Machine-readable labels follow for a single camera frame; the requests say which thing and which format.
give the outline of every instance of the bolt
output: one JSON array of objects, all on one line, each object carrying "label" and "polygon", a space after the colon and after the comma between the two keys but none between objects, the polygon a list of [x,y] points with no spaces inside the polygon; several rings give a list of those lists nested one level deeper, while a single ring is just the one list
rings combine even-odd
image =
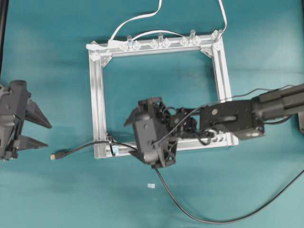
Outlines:
[{"label": "bolt", "polygon": [[219,112],[218,109],[215,108],[212,110],[212,115],[216,115],[218,112]]}]

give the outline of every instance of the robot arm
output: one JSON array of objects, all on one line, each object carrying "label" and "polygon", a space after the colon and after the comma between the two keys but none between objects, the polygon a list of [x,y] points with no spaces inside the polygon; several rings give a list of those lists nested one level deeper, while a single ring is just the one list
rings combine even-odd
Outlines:
[{"label": "robot arm", "polygon": [[[218,133],[230,132],[241,140],[264,136],[266,121],[304,111],[304,84],[273,90],[251,100],[179,108],[174,115],[169,109],[161,98],[142,100],[124,124],[132,124],[137,143],[137,151],[131,154],[153,168],[175,163],[179,138],[198,138],[207,145]],[[200,117],[199,129],[195,115]]]}]

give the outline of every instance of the teal surface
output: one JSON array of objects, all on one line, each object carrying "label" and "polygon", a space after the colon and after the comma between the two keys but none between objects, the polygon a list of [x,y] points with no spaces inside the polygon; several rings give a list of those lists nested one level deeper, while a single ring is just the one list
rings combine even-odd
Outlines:
[{"label": "teal surface", "polygon": [[[226,0],[224,35],[234,95],[256,87],[304,83],[300,0]],[[107,40],[124,20],[153,11],[157,0],[13,0],[2,81],[24,79],[53,129],[26,123],[24,135],[49,144],[0,164],[2,228],[203,228],[173,204],[155,172],[131,156],[95,160],[93,148],[50,161],[49,155],[93,138],[85,44]],[[151,29],[188,34],[221,28],[217,0],[165,0],[153,18],[122,28],[119,38]],[[107,126],[133,138],[124,120],[137,100],[162,96],[195,107],[216,99],[211,61],[200,53],[112,60],[104,69]],[[297,119],[267,126],[266,137],[237,147],[186,151],[161,170],[190,212],[229,219],[258,208],[304,168]],[[155,183],[155,189],[148,189]],[[304,179],[263,212],[227,228],[302,228]]]}]

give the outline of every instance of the rectangular frame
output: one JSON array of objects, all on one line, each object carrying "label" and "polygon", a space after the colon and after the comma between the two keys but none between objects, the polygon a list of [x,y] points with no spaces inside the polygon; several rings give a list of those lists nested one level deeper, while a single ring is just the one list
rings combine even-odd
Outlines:
[{"label": "rectangular frame", "polygon": [[[212,59],[218,99],[220,102],[231,101],[231,89],[226,64],[225,50],[222,37],[218,37],[218,31],[210,35],[201,35],[183,38],[166,38],[158,42],[154,39],[141,41],[118,41],[117,44],[87,44],[89,51],[91,100],[93,115],[93,134],[95,141],[107,141],[104,97],[103,68],[113,57],[139,56],[149,54],[172,53],[182,51],[201,51]],[[136,147],[135,142],[126,144]],[[197,139],[179,139],[178,151],[204,149],[221,146],[238,145],[238,138],[231,133],[217,135],[208,146],[203,146]],[[129,155],[130,149],[124,146],[115,146],[116,156]],[[109,145],[94,145],[95,158],[112,157]]]}]

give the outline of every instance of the white cable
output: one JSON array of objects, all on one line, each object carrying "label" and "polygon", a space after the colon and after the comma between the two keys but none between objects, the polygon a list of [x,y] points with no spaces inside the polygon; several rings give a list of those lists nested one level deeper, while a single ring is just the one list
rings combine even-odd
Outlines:
[{"label": "white cable", "polygon": [[227,28],[227,16],[226,16],[226,13],[225,13],[223,2],[222,2],[222,0],[218,0],[218,3],[219,3],[219,6],[220,6],[220,10],[222,11],[225,26],[224,26],[223,29],[218,31],[218,36],[216,37],[215,42],[218,42],[219,39],[221,39],[221,37],[223,36],[223,34],[224,34],[224,32],[226,31],[226,28]]},{"label": "white cable", "polygon": [[225,9],[224,9],[224,5],[222,0],[218,0],[219,6],[220,6],[220,10],[222,11],[222,15],[223,15],[223,19],[224,19],[224,23],[225,23],[225,27],[223,29],[223,33],[226,31],[227,28],[227,17],[226,17],[226,13],[225,13]]},{"label": "white cable", "polygon": [[155,33],[169,33],[169,34],[174,34],[174,35],[183,37],[183,35],[181,35],[179,33],[171,32],[171,31],[168,31],[168,30],[152,30],[152,31],[144,32],[144,33],[141,33],[141,34],[137,35],[136,37],[134,37],[132,39],[132,41],[134,41],[134,40],[136,40],[136,39],[138,39],[140,37],[143,37],[143,36],[146,36],[146,35],[150,35],[150,34],[155,34]]},{"label": "white cable", "polygon": [[157,14],[158,11],[160,11],[161,7],[162,7],[162,0],[159,0],[158,9],[157,9],[155,12],[153,12],[153,13],[148,13],[148,14],[143,14],[143,15],[139,15],[139,16],[136,16],[136,17],[131,18],[131,19],[129,19],[129,20],[126,20],[125,22],[123,22],[122,24],[120,24],[120,25],[115,29],[115,31],[114,31],[113,35],[111,36],[110,40],[111,40],[111,39],[113,40],[113,39],[115,38],[115,36],[116,36],[116,34],[118,33],[118,31],[121,29],[122,26],[125,25],[125,23],[127,23],[127,22],[129,22],[129,21],[132,21],[132,20],[136,20],[136,19],[152,17],[152,16],[154,16],[155,14]]}]

